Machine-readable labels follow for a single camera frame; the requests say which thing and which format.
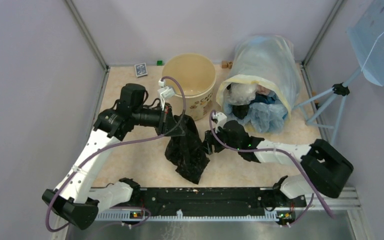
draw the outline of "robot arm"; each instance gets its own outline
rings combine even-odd
[[[164,81],[160,81],[159,85],[162,87],[158,90],[160,104],[156,107],[144,105],[144,96],[148,94],[145,87],[129,83],[121,89],[120,99],[114,106],[98,115],[87,144],[71,170],[54,189],[47,189],[42,195],[46,204],[50,205],[54,201],[51,207],[54,213],[83,230],[93,223],[98,213],[131,200],[139,185],[130,179],[120,179],[119,182],[94,192],[90,192],[90,189],[111,154],[111,149],[107,150],[107,147],[121,144],[134,126],[153,127],[159,136],[185,136],[181,124],[173,116],[171,106],[165,103],[165,99],[175,94],[173,88],[165,86]],[[212,119],[217,124],[217,137],[230,147],[242,150],[282,149],[298,157],[311,182],[319,192],[328,197],[339,196],[353,170],[353,166],[323,140],[317,139],[310,145],[274,143],[249,136],[243,126],[236,121],[227,121],[226,115],[221,112],[212,116]],[[211,131],[207,131],[202,148],[207,154],[212,154],[225,147],[214,138]],[[84,163],[92,154],[95,156]],[[293,164],[282,152],[239,152],[239,155],[250,162]],[[283,177],[273,189],[280,190],[282,194],[279,195],[289,199],[313,192],[302,175]]]
[[[85,229],[92,224],[98,213],[130,200],[134,188],[132,185],[135,183],[128,179],[121,179],[94,192],[90,192],[90,189],[112,152],[112,149],[106,150],[106,147],[123,141],[134,126],[154,127],[158,135],[168,137],[185,135],[185,131],[174,119],[171,106],[165,103],[165,99],[175,94],[173,88],[165,86],[163,81],[160,81],[160,86],[160,104],[156,107],[143,105],[144,96],[148,94],[145,87],[129,83],[121,89],[120,99],[114,106],[98,115],[86,146],[71,170],[55,189],[47,189],[42,195],[42,199],[49,205],[57,190],[75,173],[56,196],[52,205],[54,213],[78,228]],[[100,153],[81,166],[87,157],[96,152]]]
[[[285,151],[295,157],[315,188],[330,198],[339,197],[354,170],[353,165],[325,140],[316,139],[312,144],[277,143],[249,136],[237,121],[227,121],[224,113],[216,113],[211,118],[216,123],[214,131],[222,142],[238,150],[248,150],[238,152],[242,158],[249,162],[294,166],[291,158],[283,152]],[[225,149],[210,130],[205,132],[203,148],[207,154],[219,153]],[[302,174],[285,176],[276,185],[289,199],[314,192]]]

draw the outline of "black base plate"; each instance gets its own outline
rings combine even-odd
[[[276,197],[275,203],[273,199],[267,199],[275,195],[279,195],[279,190],[270,187],[149,187],[141,188],[130,201],[120,203],[117,207],[143,206],[153,216],[176,216],[181,209],[183,216],[188,217],[228,217],[263,216],[264,207],[269,210],[273,207],[289,207],[291,202],[296,208],[307,206],[301,197]]]

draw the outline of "black plastic bag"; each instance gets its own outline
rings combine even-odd
[[[178,121],[180,117],[174,116],[174,119]],[[165,157],[177,166],[176,172],[184,179],[198,184],[210,160],[201,147],[202,142],[192,117],[184,115],[180,124],[186,135],[171,137]]]

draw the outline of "lavender wall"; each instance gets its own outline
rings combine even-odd
[[[346,29],[361,1],[349,0],[326,34],[308,70],[317,92],[345,81],[358,67]],[[384,87],[369,83],[361,74],[340,123],[337,149],[354,165],[349,182],[357,189],[376,239],[384,239]],[[323,113],[333,123],[339,100]]]
[[[41,196],[92,124],[103,70],[61,0],[0,0],[0,240],[43,240]]]
[[[195,52],[232,57],[254,34],[278,34],[304,59],[337,0],[74,0],[110,65],[169,60]]]

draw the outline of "beige floor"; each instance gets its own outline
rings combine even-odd
[[[226,79],[229,69],[215,66],[218,89],[220,83]],[[112,67],[102,101],[101,111],[110,108],[114,101],[120,97],[121,88],[127,83],[137,83],[146,87],[149,92],[148,102],[157,97],[158,80],[161,78],[162,66],[149,66],[148,76],[136,78],[134,68]],[[308,99],[308,94],[302,82],[298,102]],[[306,106],[308,114],[311,107]],[[264,138],[273,142],[287,144],[310,144],[320,138],[317,127],[305,125],[301,111],[292,112],[292,120],[285,125],[281,134],[262,134]],[[208,126],[208,116],[196,122],[201,139]],[[127,134],[124,141],[138,140],[155,136],[154,129],[137,126]],[[103,187],[121,178],[132,178],[142,187],[265,187],[272,186],[285,175],[296,175],[298,170],[293,166],[275,163],[255,163],[243,160],[237,153],[224,150],[209,156],[210,162],[202,174],[199,185],[195,185],[175,172],[176,166],[169,162],[164,152],[169,142],[168,137],[155,141],[132,144],[116,148],[102,171],[96,178],[93,186]]]

